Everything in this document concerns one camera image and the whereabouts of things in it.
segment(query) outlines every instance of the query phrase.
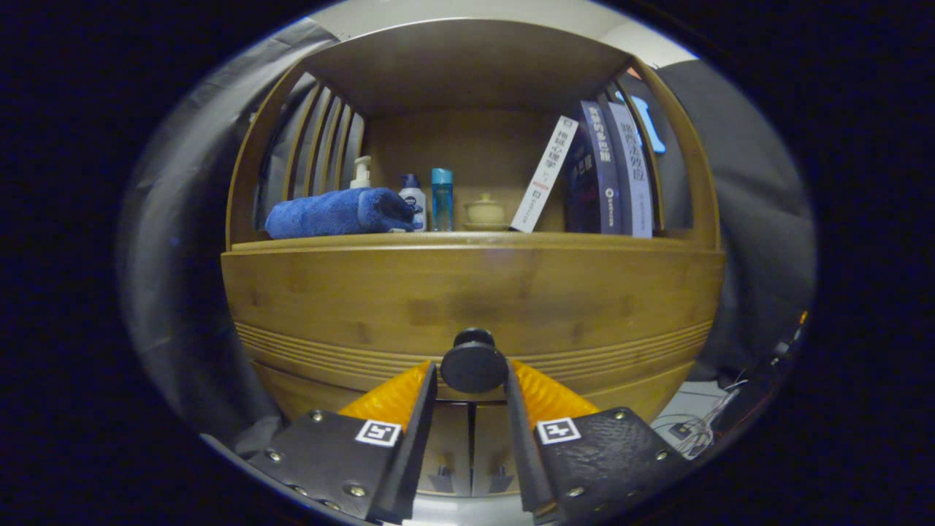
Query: white wall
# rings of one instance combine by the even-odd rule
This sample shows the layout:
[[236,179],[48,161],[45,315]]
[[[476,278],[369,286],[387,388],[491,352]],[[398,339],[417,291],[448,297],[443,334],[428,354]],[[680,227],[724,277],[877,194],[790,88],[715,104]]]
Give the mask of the white wall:
[[697,59],[691,51],[633,20],[614,27],[598,40],[637,55],[643,62],[653,67]]
[[311,15],[342,40],[401,23],[455,17],[531,22],[593,39],[629,21],[587,0],[346,0]]
[[342,40],[402,23],[455,17],[562,29],[633,53],[655,67],[696,58],[642,23],[588,0],[346,0],[311,15]]

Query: white book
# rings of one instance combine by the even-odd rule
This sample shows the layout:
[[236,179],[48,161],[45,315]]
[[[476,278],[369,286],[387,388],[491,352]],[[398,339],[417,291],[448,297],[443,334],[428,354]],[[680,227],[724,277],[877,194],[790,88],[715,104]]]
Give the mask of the white book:
[[532,181],[526,188],[523,200],[516,209],[513,216],[513,222],[510,224],[521,232],[532,232],[542,214],[542,208],[545,206],[545,200],[549,198],[555,181],[561,173],[562,164],[565,162],[565,156],[571,147],[571,141],[578,130],[578,121],[568,117],[559,117],[558,124],[552,132],[552,138],[545,147],[545,153],[539,160],[539,166],[532,176]]

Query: cabinet door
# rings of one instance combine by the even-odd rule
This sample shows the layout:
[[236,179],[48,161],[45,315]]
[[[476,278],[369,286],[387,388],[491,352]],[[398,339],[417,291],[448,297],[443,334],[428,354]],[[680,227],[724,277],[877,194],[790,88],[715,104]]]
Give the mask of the cabinet door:
[[437,402],[432,412],[432,428],[425,445],[418,491],[470,496],[469,442],[468,406]]
[[507,406],[478,404],[474,420],[472,497],[518,493]]

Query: blue bottle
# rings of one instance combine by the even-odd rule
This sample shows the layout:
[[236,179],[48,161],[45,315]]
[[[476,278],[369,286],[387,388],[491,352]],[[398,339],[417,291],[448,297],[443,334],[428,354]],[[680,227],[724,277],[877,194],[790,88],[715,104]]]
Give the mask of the blue bottle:
[[454,231],[452,171],[432,168],[432,231]]

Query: black knob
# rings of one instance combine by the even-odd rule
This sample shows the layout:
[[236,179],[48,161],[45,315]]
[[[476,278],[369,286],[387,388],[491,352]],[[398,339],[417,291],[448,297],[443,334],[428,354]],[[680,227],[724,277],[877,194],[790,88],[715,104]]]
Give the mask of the black knob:
[[494,347],[484,329],[465,329],[454,338],[454,348],[441,360],[441,377],[451,388],[483,393],[507,379],[507,359]]

